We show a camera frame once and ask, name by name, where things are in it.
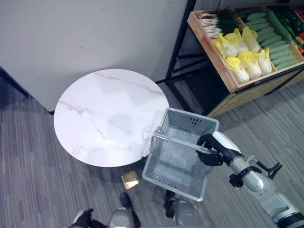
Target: shopping basket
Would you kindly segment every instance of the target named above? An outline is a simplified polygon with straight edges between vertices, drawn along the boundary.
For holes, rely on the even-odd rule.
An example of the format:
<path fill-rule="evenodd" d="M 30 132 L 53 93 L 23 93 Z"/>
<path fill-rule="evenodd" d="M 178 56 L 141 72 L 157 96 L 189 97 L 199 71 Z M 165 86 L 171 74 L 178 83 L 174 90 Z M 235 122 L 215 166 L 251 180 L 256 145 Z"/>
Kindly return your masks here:
<path fill-rule="evenodd" d="M 219 122 L 202 115 L 168 108 L 152 137 L 150 155 L 142 177 L 158 186 L 202 201 L 210 166 L 200 161 L 196 151 L 200 136 L 213 133 Z"/>

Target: round table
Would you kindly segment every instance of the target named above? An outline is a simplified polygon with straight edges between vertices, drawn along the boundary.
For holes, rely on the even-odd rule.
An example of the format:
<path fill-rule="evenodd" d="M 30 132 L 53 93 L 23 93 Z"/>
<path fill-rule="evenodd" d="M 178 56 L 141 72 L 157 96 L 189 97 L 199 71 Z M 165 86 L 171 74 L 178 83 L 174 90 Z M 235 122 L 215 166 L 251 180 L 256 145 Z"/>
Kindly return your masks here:
<path fill-rule="evenodd" d="M 149 154 L 150 140 L 169 107 L 162 90 L 130 70 L 107 69 L 75 81 L 62 94 L 54 128 L 78 160 L 116 167 Z"/>

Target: leafy vegetable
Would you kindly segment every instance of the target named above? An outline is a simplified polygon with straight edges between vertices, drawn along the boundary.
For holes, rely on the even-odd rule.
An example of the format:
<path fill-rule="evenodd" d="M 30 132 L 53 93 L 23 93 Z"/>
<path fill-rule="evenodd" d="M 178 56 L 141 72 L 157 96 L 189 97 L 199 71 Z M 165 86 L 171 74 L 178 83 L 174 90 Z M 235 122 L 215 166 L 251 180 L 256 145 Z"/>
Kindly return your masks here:
<path fill-rule="evenodd" d="M 214 41 L 214 46 L 223 58 L 238 55 L 238 49 L 230 44 L 221 34 L 219 34 L 218 38 Z"/>
<path fill-rule="evenodd" d="M 246 72 L 241 60 L 236 57 L 228 57 L 225 60 L 229 71 L 232 73 L 238 83 L 242 84 L 249 81 L 249 75 Z"/>
<path fill-rule="evenodd" d="M 245 44 L 248 46 L 250 51 L 258 52 L 260 46 L 257 42 L 257 32 L 250 30 L 248 26 L 243 29 L 242 34 Z"/>
<path fill-rule="evenodd" d="M 270 62 L 270 58 L 269 58 L 269 48 L 262 50 L 258 54 L 258 64 L 261 68 L 262 75 L 267 75 L 267 74 L 271 73 L 272 68 L 271 68 L 271 62 Z"/>
<path fill-rule="evenodd" d="M 234 45 L 239 53 L 243 51 L 248 51 L 248 47 L 245 44 L 239 30 L 237 28 L 234 29 L 233 33 L 229 33 L 225 36 L 225 39 L 229 41 L 230 44 Z"/>
<path fill-rule="evenodd" d="M 250 79 L 258 78 L 262 75 L 262 70 L 258 64 L 259 54 L 253 51 L 244 51 L 238 55 L 238 59 L 243 63 Z"/>

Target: cucumber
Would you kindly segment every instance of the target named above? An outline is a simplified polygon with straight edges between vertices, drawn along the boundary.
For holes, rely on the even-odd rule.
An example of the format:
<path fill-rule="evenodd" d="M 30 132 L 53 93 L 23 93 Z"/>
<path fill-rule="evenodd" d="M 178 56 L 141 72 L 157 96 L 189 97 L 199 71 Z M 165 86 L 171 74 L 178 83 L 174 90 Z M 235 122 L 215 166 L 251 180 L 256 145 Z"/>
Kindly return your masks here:
<path fill-rule="evenodd" d="M 266 17 L 266 13 L 251 13 L 246 19 L 247 20 L 255 20 L 259 18 L 264 18 Z"/>
<path fill-rule="evenodd" d="M 270 54 L 274 54 L 274 53 L 278 53 L 278 52 L 281 52 L 281 51 L 284 51 L 286 49 L 289 48 L 289 44 L 284 44 L 282 46 L 279 46 L 279 47 L 276 47 L 276 48 L 273 48 L 273 49 L 270 49 Z"/>
<path fill-rule="evenodd" d="M 280 33 L 285 39 L 293 42 L 293 37 L 289 32 L 284 28 L 284 26 L 279 22 L 278 18 L 275 16 L 274 12 L 271 9 L 267 10 L 267 15 L 278 33 Z"/>
<path fill-rule="evenodd" d="M 275 13 L 277 19 L 279 20 L 279 22 L 283 25 L 283 27 L 286 29 L 287 32 L 289 32 L 289 34 L 294 37 L 295 34 L 293 32 L 293 30 L 291 29 L 291 27 L 289 26 L 289 24 L 286 22 L 285 17 L 282 16 L 281 14 L 277 14 Z"/>
<path fill-rule="evenodd" d="M 262 24 L 267 22 L 267 20 L 265 18 L 259 18 L 259 19 L 255 19 L 255 20 L 251 20 L 249 22 L 246 22 L 246 25 L 256 25 L 256 24 Z"/>
<path fill-rule="evenodd" d="M 268 38 L 268 39 L 264 40 L 261 43 L 261 46 L 265 47 L 265 46 L 268 46 L 268 45 L 273 44 L 273 43 L 275 43 L 277 41 L 280 41 L 280 40 L 282 40 L 281 36 L 274 36 L 274 37 L 271 37 L 271 38 Z"/>
<path fill-rule="evenodd" d="M 292 53 L 292 50 L 285 50 L 285 51 L 281 51 L 281 52 L 277 52 L 274 54 L 270 55 L 270 60 L 275 60 L 277 58 L 283 57 L 283 56 L 288 56 Z"/>
<path fill-rule="evenodd" d="M 265 48 L 269 48 L 269 49 L 271 50 L 271 49 L 273 49 L 273 48 L 282 46 L 282 45 L 284 45 L 284 44 L 286 44 L 286 41 L 285 41 L 285 40 L 280 40 L 280 41 L 278 41 L 278 42 L 276 42 L 276 43 L 273 43 L 273 44 L 270 44 L 270 45 L 266 46 Z"/>
<path fill-rule="evenodd" d="M 260 44 L 262 43 L 264 40 L 268 39 L 268 38 L 271 38 L 271 37 L 274 37 L 276 34 L 274 32 L 269 32 L 269 33 L 265 33 L 261 36 L 258 36 L 257 37 L 257 42 Z"/>
<path fill-rule="evenodd" d="M 291 65 L 296 64 L 296 63 L 298 63 L 298 60 L 296 60 L 296 59 L 289 60 L 289 61 L 286 61 L 286 62 L 283 62 L 283 63 L 280 63 L 279 65 L 277 65 L 276 69 L 281 70 L 285 67 L 291 66 Z"/>
<path fill-rule="evenodd" d="M 246 18 L 249 14 L 257 13 L 259 11 L 260 11 L 260 9 L 246 9 L 246 10 L 238 12 L 237 14 L 240 18 Z"/>
<path fill-rule="evenodd" d="M 277 66 L 279 65 L 280 63 L 283 63 L 283 62 L 286 62 L 286 61 L 289 61 L 289 60 L 294 60 L 295 57 L 291 56 L 291 55 L 288 55 L 288 56 L 282 56 L 280 58 L 277 58 L 275 60 L 272 61 L 272 63 Z"/>
<path fill-rule="evenodd" d="M 259 31 L 261 29 L 267 28 L 268 26 L 269 26 L 269 23 L 266 22 L 266 23 L 262 23 L 262 24 L 249 25 L 249 28 L 254 31 Z"/>
<path fill-rule="evenodd" d="M 267 27 L 267 28 L 264 28 L 264 29 L 259 30 L 259 31 L 257 32 L 257 34 L 258 34 L 259 36 L 261 36 L 261 35 L 263 35 L 263 34 L 265 34 L 265 33 L 274 32 L 274 31 L 275 31 L 275 29 L 274 29 L 273 27 L 269 26 L 269 27 Z"/>

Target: floor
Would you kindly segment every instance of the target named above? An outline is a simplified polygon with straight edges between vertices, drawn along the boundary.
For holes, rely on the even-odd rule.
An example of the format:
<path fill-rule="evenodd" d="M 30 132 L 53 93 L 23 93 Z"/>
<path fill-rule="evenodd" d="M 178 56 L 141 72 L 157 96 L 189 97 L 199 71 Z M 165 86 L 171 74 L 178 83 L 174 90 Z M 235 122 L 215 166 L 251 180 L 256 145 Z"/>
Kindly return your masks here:
<path fill-rule="evenodd" d="M 162 85 L 170 105 L 180 107 Z M 277 188 L 304 211 L 304 84 L 263 96 L 216 119 L 220 130 L 248 156 L 267 166 L 284 166 L 274 179 Z M 95 209 L 106 223 L 125 191 L 121 175 L 145 159 L 118 168 L 86 165 L 59 144 L 53 116 L 33 98 L 25 98 L 0 79 L 0 227 L 60 228 L 70 225 L 80 209 Z M 228 182 L 229 167 L 213 169 L 205 199 L 194 202 L 205 228 L 274 228 L 245 189 Z M 165 190 L 149 182 L 127 191 L 142 225 L 172 224 L 165 217 Z"/>

